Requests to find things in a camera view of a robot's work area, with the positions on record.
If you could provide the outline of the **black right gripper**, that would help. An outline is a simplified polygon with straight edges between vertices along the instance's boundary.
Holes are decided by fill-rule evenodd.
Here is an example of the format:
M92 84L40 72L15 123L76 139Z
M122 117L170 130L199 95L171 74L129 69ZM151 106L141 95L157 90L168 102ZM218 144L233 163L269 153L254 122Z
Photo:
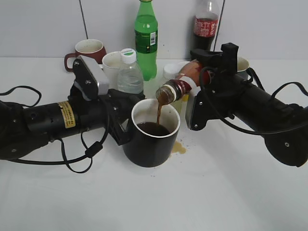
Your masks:
M191 92L201 92L206 122L234 117L232 101L239 91L231 81L237 72L238 49L233 43L225 43L221 45L221 51L190 50L191 59L203 66L199 75L200 86Z

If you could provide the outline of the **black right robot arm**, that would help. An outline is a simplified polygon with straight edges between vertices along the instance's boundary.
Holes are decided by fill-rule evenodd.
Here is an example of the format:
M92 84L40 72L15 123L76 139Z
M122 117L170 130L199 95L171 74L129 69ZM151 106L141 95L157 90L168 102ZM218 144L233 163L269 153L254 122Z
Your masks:
M202 130L208 121L226 125L234 118L248 129L242 133L261 136L270 154L279 162L300 167L308 160L308 110L298 104L285 104L268 94L255 71L249 79L237 74L238 46L226 43L220 51L191 50L191 57L202 65L199 86L190 91L186 123L191 130Z

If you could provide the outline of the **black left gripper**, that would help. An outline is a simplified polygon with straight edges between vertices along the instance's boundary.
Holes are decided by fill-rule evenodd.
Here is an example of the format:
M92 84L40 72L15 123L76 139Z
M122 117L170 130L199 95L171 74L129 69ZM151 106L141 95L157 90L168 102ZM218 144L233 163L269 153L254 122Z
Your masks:
M110 89L106 95L86 101L76 86L71 87L68 96L80 133L105 128L119 146L130 141L128 129L123 124L131 119L134 105L144 99L143 92L130 94Z

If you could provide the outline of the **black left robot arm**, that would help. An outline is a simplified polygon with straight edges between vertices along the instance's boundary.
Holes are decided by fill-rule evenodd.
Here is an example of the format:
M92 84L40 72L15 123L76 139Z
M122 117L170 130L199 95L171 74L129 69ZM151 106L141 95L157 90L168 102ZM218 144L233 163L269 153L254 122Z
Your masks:
M49 142L98 128L107 129L118 145L129 141L122 124L130 119L143 93L129 94L110 89L104 96L87 101L72 86L67 101L26 106L0 103L0 158L17 160Z

